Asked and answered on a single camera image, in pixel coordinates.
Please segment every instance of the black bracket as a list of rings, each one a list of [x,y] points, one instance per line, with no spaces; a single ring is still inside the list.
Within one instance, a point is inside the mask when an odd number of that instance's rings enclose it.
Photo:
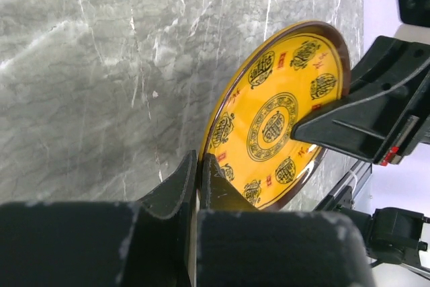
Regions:
[[[430,128],[430,45],[380,36],[352,70],[349,95],[311,112],[291,137],[397,164]]]

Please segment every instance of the black circular emblem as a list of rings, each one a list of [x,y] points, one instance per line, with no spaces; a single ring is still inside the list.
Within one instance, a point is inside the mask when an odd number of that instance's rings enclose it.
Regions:
[[[276,180],[280,184],[291,183],[294,180],[295,174],[296,166],[289,157],[277,167],[275,172]]]
[[[280,112],[281,108],[287,110],[287,118]],[[274,110],[276,113],[267,118]],[[266,161],[276,155],[287,143],[297,114],[297,99],[291,93],[282,92],[271,97],[257,112],[248,131],[247,150],[250,158],[254,161]],[[263,134],[263,141],[272,144],[270,147],[261,147],[259,133]]]

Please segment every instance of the gray marble table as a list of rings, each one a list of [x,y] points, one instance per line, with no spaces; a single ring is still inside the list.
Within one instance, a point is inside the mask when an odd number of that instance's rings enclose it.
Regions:
[[[362,0],[0,0],[0,202],[134,200],[202,141],[252,51],[304,19],[361,56]],[[287,207],[352,165],[330,152]]]

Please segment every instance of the plate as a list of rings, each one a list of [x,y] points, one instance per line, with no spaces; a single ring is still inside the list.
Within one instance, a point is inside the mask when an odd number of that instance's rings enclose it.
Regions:
[[[236,72],[206,128],[199,159],[258,209],[279,210],[316,169],[324,149],[290,138],[312,110],[349,91],[345,41],[333,26],[302,22],[265,41]]]

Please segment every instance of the white background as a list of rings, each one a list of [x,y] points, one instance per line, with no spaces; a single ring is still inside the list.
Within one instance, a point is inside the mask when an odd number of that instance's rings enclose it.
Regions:
[[[397,0],[364,0],[364,49],[401,24]],[[374,167],[372,208],[394,206],[430,216],[430,145],[419,145],[400,165]],[[378,287],[430,287],[430,282],[394,265],[374,269]]]

